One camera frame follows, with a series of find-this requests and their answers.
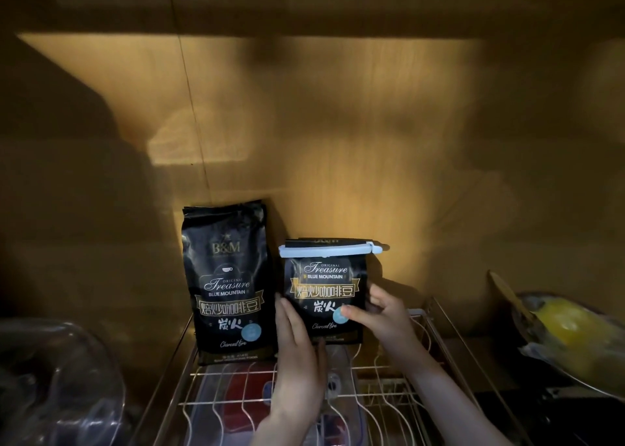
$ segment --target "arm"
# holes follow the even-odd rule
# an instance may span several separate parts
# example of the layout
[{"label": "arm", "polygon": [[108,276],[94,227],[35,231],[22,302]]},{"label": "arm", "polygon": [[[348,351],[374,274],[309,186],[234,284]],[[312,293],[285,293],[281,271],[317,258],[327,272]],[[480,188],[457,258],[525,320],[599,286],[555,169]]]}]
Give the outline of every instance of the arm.
[{"label": "arm", "polygon": [[326,393],[326,346],[320,342],[315,354],[304,322],[289,301],[278,296],[276,330],[277,378],[271,412],[258,425],[251,446],[301,445]]},{"label": "arm", "polygon": [[449,445],[506,445],[511,443],[466,397],[425,350],[414,334],[401,300],[372,285],[367,311],[343,305],[341,314],[367,326],[389,358],[410,380]]}]

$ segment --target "red object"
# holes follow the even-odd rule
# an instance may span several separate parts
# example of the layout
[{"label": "red object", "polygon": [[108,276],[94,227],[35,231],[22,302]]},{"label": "red object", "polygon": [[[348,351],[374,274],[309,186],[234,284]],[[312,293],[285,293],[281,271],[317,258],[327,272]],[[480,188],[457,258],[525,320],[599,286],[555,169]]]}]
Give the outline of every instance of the red object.
[{"label": "red object", "polygon": [[274,364],[272,363],[254,363],[251,367],[243,364],[232,373],[224,400],[228,402],[240,400],[241,402],[224,404],[224,430],[227,433],[253,431],[270,414],[269,400],[273,391],[274,376],[271,372],[273,370]]}]

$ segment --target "wooden spatula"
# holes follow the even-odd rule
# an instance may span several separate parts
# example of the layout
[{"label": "wooden spatula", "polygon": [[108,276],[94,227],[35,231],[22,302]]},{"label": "wooden spatula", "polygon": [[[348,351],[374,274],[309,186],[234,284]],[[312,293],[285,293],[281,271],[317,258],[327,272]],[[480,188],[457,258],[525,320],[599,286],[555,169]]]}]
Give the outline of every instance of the wooden spatula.
[{"label": "wooden spatula", "polygon": [[508,286],[504,279],[492,270],[488,270],[487,274],[501,294],[504,295],[504,298],[510,301],[513,306],[519,310],[523,317],[525,317],[525,319],[533,323],[535,321],[535,316],[525,307],[523,302],[512,291],[512,288]]}]

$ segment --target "black coffee bag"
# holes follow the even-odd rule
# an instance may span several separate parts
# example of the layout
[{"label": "black coffee bag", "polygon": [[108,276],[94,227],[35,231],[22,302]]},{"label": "black coffee bag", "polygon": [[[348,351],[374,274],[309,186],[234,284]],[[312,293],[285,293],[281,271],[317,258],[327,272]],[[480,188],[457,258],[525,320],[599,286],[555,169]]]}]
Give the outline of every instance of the black coffee bag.
[{"label": "black coffee bag", "polygon": [[274,355],[274,276],[260,201],[185,207],[183,260],[201,365]]},{"label": "black coffee bag", "polygon": [[287,240],[280,246],[285,260],[285,290],[313,341],[328,344],[363,341],[363,327],[340,313],[343,305],[364,309],[367,253],[380,253],[372,242],[354,239]]}]

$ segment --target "gold banner label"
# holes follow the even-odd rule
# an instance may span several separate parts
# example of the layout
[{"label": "gold banner label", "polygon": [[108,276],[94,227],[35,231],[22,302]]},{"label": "gold banner label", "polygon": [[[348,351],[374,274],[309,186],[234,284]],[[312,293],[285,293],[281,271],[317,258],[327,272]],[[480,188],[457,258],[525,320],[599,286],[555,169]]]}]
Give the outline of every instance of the gold banner label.
[{"label": "gold banner label", "polygon": [[264,303],[262,290],[257,291],[254,298],[236,301],[205,301],[200,295],[195,295],[199,313],[202,316],[239,316],[256,313]]},{"label": "gold banner label", "polygon": [[351,284],[313,285],[302,284],[299,278],[291,279],[291,292],[299,300],[308,298],[351,298],[358,291],[360,278],[352,278]]}]

